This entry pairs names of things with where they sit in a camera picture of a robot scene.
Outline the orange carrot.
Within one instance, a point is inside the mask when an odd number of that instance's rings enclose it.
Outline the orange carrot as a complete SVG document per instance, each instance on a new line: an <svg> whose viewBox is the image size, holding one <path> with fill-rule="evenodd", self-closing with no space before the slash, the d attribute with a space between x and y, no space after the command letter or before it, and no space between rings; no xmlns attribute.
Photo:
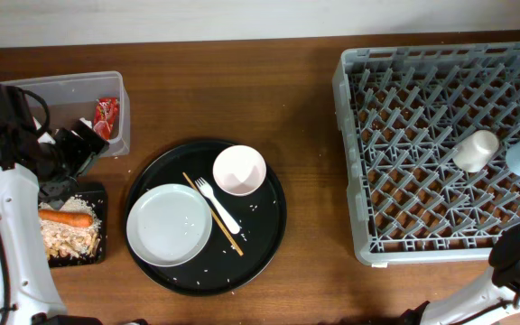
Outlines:
<svg viewBox="0 0 520 325"><path fill-rule="evenodd" d="M42 220L57 222L75 228L88 228L93 224L93 218L86 213L40 209L38 215Z"/></svg>

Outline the red snack wrapper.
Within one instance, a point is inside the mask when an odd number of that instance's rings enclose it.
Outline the red snack wrapper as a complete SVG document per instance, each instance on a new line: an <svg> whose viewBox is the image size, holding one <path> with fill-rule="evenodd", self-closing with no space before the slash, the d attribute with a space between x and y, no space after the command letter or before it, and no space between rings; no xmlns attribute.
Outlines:
<svg viewBox="0 0 520 325"><path fill-rule="evenodd" d="M97 100L93 130L104 140L109 140L119 114L119 99L103 97Z"/></svg>

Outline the white cup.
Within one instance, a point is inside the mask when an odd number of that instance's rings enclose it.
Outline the white cup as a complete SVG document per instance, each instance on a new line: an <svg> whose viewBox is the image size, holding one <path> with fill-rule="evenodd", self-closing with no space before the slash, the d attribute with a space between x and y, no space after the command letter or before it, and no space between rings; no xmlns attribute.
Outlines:
<svg viewBox="0 0 520 325"><path fill-rule="evenodd" d="M464 172L479 172L499 149L499 140L488 130L478 130L455 146L452 160Z"/></svg>

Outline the rice and food scraps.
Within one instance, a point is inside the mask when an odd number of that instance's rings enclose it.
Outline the rice and food scraps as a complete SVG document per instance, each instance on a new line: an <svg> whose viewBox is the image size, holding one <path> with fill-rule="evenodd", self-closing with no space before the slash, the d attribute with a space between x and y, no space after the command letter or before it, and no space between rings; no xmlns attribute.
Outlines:
<svg viewBox="0 0 520 325"><path fill-rule="evenodd" d="M40 219L40 230L48 259L68 257L94 257L100 244L100 226L102 221L93 210L94 203L89 203L80 196L73 196L59 209L48 203L40 203L40 209L78 212L89 214L93 218L90 227L71 227L65 224Z"/></svg>

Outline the white plate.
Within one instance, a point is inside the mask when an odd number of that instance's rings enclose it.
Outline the white plate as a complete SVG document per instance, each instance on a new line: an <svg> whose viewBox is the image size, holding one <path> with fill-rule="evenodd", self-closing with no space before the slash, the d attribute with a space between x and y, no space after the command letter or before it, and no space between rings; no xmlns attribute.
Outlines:
<svg viewBox="0 0 520 325"><path fill-rule="evenodd" d="M140 260L173 267L187 263L204 248L212 226L209 205L196 190L165 184L134 203L126 221L126 238Z"/></svg>

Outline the white tissue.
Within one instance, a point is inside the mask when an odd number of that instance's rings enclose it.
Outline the white tissue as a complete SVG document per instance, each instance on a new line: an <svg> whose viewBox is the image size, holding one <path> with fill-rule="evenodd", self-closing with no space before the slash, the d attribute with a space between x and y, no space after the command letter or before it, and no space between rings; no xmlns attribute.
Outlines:
<svg viewBox="0 0 520 325"><path fill-rule="evenodd" d="M39 123L39 121L34 117L33 122L35 125L40 128L42 125ZM93 128L92 122L82 117L80 119L82 123L84 123L88 128ZM44 132L39 138L38 142L40 144L55 144L55 140L51 137L51 135L48 132Z"/></svg>

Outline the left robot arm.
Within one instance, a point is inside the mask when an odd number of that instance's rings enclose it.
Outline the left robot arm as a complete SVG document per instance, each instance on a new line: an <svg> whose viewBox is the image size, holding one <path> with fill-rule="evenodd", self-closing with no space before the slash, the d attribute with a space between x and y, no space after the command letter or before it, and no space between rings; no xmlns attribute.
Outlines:
<svg viewBox="0 0 520 325"><path fill-rule="evenodd" d="M36 124L35 93L0 84L0 324L96 324L70 316L44 253L38 204L69 195L108 143L81 121L43 143L50 122Z"/></svg>

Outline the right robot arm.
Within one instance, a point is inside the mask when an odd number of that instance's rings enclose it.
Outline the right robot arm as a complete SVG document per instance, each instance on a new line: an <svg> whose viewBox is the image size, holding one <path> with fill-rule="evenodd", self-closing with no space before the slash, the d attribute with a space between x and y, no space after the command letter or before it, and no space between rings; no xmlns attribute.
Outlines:
<svg viewBox="0 0 520 325"><path fill-rule="evenodd" d="M520 176L520 141L506 151L506 166ZM395 324L493 324L520 313L520 224L492 248L489 267L445 300L407 310Z"/></svg>

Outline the grey dishwasher rack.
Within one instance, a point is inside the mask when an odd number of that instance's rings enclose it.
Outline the grey dishwasher rack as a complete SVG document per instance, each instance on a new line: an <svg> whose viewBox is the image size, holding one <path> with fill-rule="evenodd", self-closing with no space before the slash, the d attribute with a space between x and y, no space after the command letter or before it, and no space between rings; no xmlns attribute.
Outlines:
<svg viewBox="0 0 520 325"><path fill-rule="evenodd" d="M349 49L332 84L360 263L483 260L520 224L520 42ZM478 130L499 149L464 172L455 146Z"/></svg>

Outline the black rectangular tray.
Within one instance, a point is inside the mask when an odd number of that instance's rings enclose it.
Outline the black rectangular tray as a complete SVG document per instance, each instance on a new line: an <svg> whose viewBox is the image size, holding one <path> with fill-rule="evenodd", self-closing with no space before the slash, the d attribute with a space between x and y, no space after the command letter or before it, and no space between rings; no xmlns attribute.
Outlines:
<svg viewBox="0 0 520 325"><path fill-rule="evenodd" d="M52 258L48 259L49 267L65 267L65 266L77 266L77 265L93 265L99 264L105 259L106 255L106 246L107 246L107 192L102 184L92 182L83 184L79 187L79 190L72 193L69 196L63 197L59 200L55 200L53 202L43 202L40 203L48 203L54 209L61 208L67 199L73 196L80 196L82 199L87 200L89 203L94 203L95 207L93 210L96 212L98 218L102 221L100 226L100 235L101 240L98 246L96 255L94 257L83 257L83 258L68 258L68 257L60 257L60 258Z"/></svg>

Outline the clear plastic bin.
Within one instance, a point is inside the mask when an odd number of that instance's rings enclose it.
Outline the clear plastic bin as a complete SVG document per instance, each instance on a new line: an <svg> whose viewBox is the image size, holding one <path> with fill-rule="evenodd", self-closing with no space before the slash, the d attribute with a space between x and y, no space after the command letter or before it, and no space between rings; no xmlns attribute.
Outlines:
<svg viewBox="0 0 520 325"><path fill-rule="evenodd" d="M121 156L130 153L130 98L122 75L117 71L7 80L6 86L16 86L42 97L51 112L50 129L69 128L76 121L94 119L96 105L101 98L117 98L119 113L110 135L108 150L103 154Z"/></svg>

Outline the wooden chopstick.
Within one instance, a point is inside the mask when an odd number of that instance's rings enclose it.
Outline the wooden chopstick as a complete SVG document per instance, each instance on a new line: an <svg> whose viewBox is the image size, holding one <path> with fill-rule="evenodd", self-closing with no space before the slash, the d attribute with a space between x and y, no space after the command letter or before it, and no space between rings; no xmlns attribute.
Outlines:
<svg viewBox="0 0 520 325"><path fill-rule="evenodd" d="M209 205L212 219L216 222L216 225L219 227L220 231L224 234L224 236L226 237L226 239L228 240L230 245L233 247L233 249L237 252L237 254L239 256L243 256L244 252L242 251L242 249L240 248L240 246L238 245L236 240L232 237L232 233L229 231L229 228L228 228L227 224L224 222L224 219L217 214L217 211L215 210L215 206L214 206L213 202L211 200L209 200L209 198L207 196L205 196L202 189L198 186L198 184L196 182L191 180L191 178L188 176L188 174L186 172L183 172L182 176L194 190L196 190L199 194L201 194L204 197L205 201Z"/></svg>

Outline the white plastic fork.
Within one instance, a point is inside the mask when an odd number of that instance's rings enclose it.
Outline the white plastic fork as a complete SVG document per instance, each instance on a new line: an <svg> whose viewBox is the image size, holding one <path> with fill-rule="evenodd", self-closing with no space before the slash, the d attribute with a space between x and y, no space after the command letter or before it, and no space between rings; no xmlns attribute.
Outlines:
<svg viewBox="0 0 520 325"><path fill-rule="evenodd" d="M218 201L215 196L214 190L209 183L207 183L203 178L198 178L196 181L196 186L200 190L200 192L210 200L220 218L224 222L228 231L232 234L238 234L241 230L241 227L237 224L236 220L230 215L230 213L223 207L223 205Z"/></svg>

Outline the white bowl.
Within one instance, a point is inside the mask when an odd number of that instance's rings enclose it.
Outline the white bowl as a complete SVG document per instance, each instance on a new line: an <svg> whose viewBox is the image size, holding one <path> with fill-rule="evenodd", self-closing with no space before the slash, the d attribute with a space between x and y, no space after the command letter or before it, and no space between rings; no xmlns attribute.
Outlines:
<svg viewBox="0 0 520 325"><path fill-rule="evenodd" d="M238 197L252 194L263 184L267 165L264 157L246 145L223 150L212 167L215 183L226 193Z"/></svg>

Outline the round black serving tray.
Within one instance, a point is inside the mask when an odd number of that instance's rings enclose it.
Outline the round black serving tray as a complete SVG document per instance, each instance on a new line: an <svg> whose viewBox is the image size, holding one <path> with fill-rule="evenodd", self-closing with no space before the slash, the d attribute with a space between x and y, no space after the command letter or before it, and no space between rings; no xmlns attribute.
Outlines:
<svg viewBox="0 0 520 325"><path fill-rule="evenodd" d="M189 262L160 267L131 252L135 263L152 281L173 292L210 296L233 292L257 277L276 254L285 233L287 210L282 184L272 169L258 190L245 197L232 196L213 180L212 165L221 151L232 143L207 139L180 144L159 155L135 179L125 201L128 215L134 203L147 191L168 183L186 185L202 177L214 189L216 198L240 224L233 238L240 255L217 224L208 243Z"/></svg>

